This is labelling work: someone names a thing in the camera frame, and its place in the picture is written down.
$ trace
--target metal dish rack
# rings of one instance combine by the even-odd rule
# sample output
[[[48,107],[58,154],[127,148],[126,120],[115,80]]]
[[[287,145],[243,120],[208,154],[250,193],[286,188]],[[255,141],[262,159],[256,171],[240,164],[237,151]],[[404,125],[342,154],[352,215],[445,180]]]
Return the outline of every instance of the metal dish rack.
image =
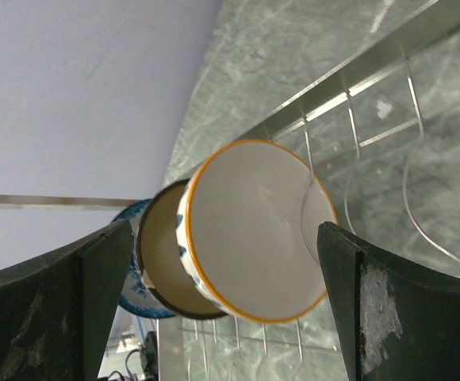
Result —
[[[460,276],[460,0],[429,2],[247,138],[309,162],[347,229]],[[163,381],[347,379],[327,300],[292,325],[225,317],[156,327]]]

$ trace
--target orange rim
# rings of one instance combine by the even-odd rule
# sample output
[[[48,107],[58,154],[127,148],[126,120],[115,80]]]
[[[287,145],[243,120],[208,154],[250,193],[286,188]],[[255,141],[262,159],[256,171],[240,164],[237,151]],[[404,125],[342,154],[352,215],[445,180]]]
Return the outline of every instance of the orange rim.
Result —
[[[209,288],[209,291],[211,292],[211,294],[213,294],[214,297],[216,297],[216,299],[218,299],[218,302],[221,305],[223,305],[225,308],[230,310],[233,314],[239,315],[239,316],[241,316],[243,318],[249,319],[251,321],[255,321],[257,323],[264,323],[264,324],[287,323],[287,322],[290,322],[290,321],[297,320],[297,319],[303,317],[304,315],[306,315],[307,313],[309,313],[310,311],[314,310],[315,307],[318,306],[318,304],[320,304],[320,302],[327,296],[327,290],[324,290],[322,292],[321,296],[309,308],[307,308],[306,310],[303,310],[299,314],[293,315],[292,317],[287,317],[287,318],[283,318],[283,319],[264,319],[262,317],[256,317],[256,316],[250,315],[247,312],[242,311],[239,308],[235,307],[233,304],[231,304],[214,287],[214,285],[211,283],[211,281],[209,280],[208,276],[206,275],[204,269],[202,268],[202,266],[200,264],[200,261],[198,260],[197,250],[195,249],[194,243],[193,243],[193,238],[192,238],[193,235],[192,235],[192,229],[191,229],[191,208],[190,207],[191,207],[191,202],[192,202],[194,194],[195,194],[195,190],[197,189],[198,181],[201,178],[201,175],[204,173],[205,169],[207,169],[207,167],[214,161],[214,159],[216,159],[216,157],[218,157],[220,154],[222,154],[223,152],[225,152],[225,151],[229,150],[230,148],[233,148],[233,147],[235,147],[237,145],[248,144],[248,143],[269,144],[269,145],[272,145],[272,146],[274,146],[276,148],[280,148],[283,151],[288,152],[290,155],[295,157],[297,160],[299,160],[301,163],[303,163],[310,170],[309,165],[299,155],[297,155],[295,152],[291,152],[289,149],[286,149],[285,147],[282,147],[281,145],[271,143],[271,142],[269,142],[267,140],[260,140],[260,139],[238,140],[238,141],[234,141],[233,143],[231,143],[229,145],[224,146],[223,148],[218,149],[202,164],[202,166],[200,168],[198,168],[198,170],[194,174],[193,178],[191,179],[191,185],[190,185],[190,189],[188,190],[188,195],[187,195],[187,199],[186,199],[186,239],[188,241],[188,248],[190,250],[191,260],[193,261],[193,264],[194,264],[195,268],[197,269],[198,274],[200,275],[202,281],[206,284],[207,288]],[[324,191],[325,196],[327,197],[328,203],[329,203],[329,205],[331,207],[331,210],[332,210],[332,216],[334,217],[334,221],[337,224],[338,223],[338,218],[337,218],[337,216],[335,214],[335,208],[334,208],[334,204],[332,203],[331,197],[328,194],[327,189],[325,188],[325,185],[320,181],[318,176],[315,175],[315,178],[318,181],[318,183],[320,184],[322,190]]]

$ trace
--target dish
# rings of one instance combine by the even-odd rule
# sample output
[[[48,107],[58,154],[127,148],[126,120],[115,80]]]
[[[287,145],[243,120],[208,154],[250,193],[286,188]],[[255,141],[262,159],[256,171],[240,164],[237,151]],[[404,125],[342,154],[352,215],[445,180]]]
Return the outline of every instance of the dish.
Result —
[[[213,153],[190,180],[178,206],[181,261],[220,309],[258,323],[285,323],[326,296],[301,231],[311,178],[309,167],[285,148],[238,140]],[[312,219],[336,222],[316,182],[320,206]]]
[[[175,216],[187,183],[163,189],[143,213],[136,239],[139,269],[145,270],[148,290],[169,310],[197,320],[221,318],[226,313],[200,294],[179,259]]]
[[[151,199],[138,201],[121,211],[113,220],[129,220],[136,240],[138,222],[151,201]],[[142,281],[142,273],[138,267],[136,250],[133,250],[131,260],[129,261],[125,283],[119,297],[119,306],[141,318],[164,319],[175,316],[172,311],[158,302],[146,288]]]

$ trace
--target wall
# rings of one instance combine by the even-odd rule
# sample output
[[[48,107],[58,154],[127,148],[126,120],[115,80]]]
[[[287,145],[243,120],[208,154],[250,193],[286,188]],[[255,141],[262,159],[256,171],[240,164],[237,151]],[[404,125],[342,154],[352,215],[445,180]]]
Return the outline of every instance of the wall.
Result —
[[[0,1],[0,194],[159,190],[221,0]],[[112,212],[0,210],[0,268]]]

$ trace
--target marble surface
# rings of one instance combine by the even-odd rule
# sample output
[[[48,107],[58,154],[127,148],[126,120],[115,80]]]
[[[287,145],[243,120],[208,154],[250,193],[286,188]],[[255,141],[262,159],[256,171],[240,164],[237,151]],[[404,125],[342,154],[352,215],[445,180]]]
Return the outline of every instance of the marble surface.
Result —
[[[314,79],[390,32],[423,3],[227,0],[166,181],[250,129]],[[355,97],[355,124],[361,142],[397,125],[410,127],[368,144],[356,163],[347,106],[338,106],[309,125],[313,161],[342,226],[349,229],[349,219],[355,232],[368,241],[460,276],[460,265],[428,243],[412,224],[402,193],[409,160],[407,197],[412,213],[430,238],[460,256],[460,106],[449,107],[460,99],[460,33],[414,57],[411,67],[425,116],[423,140],[406,74],[399,70]],[[277,143],[308,158],[301,129]],[[183,325],[188,330],[190,379],[206,379],[204,336],[195,339],[192,321]],[[303,318],[300,327],[304,362],[298,366],[295,325],[267,327],[265,357],[261,326],[239,321],[240,336],[250,339],[242,339],[237,352],[231,317],[217,322],[217,343],[213,325],[199,323],[199,332],[208,333],[210,379],[347,379],[329,301]]]

